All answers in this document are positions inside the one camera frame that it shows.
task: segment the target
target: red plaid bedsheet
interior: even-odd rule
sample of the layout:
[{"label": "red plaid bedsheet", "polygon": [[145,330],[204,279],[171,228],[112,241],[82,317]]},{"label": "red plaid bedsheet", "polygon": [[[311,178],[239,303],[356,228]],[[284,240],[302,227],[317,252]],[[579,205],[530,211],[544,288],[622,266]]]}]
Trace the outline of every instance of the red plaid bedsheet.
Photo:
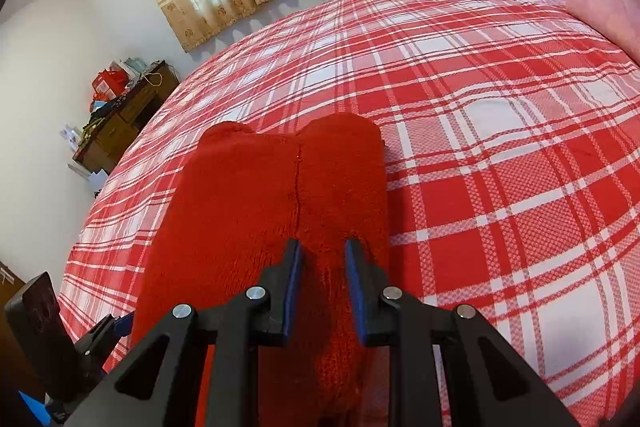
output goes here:
[{"label": "red plaid bedsheet", "polygon": [[386,142],[394,283],[474,304],[581,423],[611,415],[640,372],[640,70],[564,0],[335,0],[213,57],[91,209],[60,293],[71,334],[135,309],[206,128],[338,111]]}]

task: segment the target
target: metal screw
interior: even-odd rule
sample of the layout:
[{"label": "metal screw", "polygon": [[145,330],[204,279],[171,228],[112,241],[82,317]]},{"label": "metal screw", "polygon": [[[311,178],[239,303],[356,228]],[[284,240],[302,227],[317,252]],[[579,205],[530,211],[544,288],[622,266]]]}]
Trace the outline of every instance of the metal screw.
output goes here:
[{"label": "metal screw", "polygon": [[382,290],[382,295],[385,299],[389,299],[390,301],[397,301],[402,297],[402,290],[395,286],[387,286]]},{"label": "metal screw", "polygon": [[471,304],[460,304],[456,313],[463,319],[472,319],[476,316],[476,309]]},{"label": "metal screw", "polygon": [[262,286],[251,286],[251,288],[246,291],[246,296],[249,297],[252,301],[262,299],[265,295],[267,295],[267,290],[265,290]]},{"label": "metal screw", "polygon": [[172,313],[176,319],[183,319],[191,315],[191,306],[188,304],[178,304]]}]

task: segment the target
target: pink pillow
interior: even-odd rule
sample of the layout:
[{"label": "pink pillow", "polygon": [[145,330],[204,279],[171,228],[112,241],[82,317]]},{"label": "pink pillow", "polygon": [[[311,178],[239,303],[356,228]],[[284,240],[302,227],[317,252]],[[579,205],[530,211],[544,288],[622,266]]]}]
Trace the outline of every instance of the pink pillow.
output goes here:
[{"label": "pink pillow", "polygon": [[640,64],[640,0],[566,0],[566,10]]}]

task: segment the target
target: folded red sweater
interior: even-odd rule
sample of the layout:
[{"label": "folded red sweater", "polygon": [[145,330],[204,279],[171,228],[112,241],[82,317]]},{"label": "folded red sweater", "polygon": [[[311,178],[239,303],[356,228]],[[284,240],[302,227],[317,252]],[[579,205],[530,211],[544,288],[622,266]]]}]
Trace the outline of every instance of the folded red sweater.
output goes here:
[{"label": "folded red sweater", "polygon": [[[133,342],[177,303],[206,309],[254,285],[279,263],[287,238],[299,239],[305,264],[289,344],[258,354],[260,425],[311,427],[345,415],[358,404],[366,354],[344,242],[360,238],[388,269],[387,221],[383,142],[370,121],[334,114],[295,135],[218,124],[185,166],[150,248]],[[208,384],[206,369],[201,399]],[[200,407],[199,424],[203,417]]]}]

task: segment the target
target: bed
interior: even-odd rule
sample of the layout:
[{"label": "bed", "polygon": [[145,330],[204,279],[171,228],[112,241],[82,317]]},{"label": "bed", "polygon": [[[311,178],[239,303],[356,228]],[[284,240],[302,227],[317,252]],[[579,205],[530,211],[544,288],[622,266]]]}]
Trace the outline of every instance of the bed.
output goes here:
[{"label": "bed", "polygon": [[90,211],[60,293],[72,336],[135,309],[204,130],[338,111],[385,140],[391,280],[475,305],[583,425],[611,415],[640,373],[640,70],[564,0],[335,0],[208,60]]}]

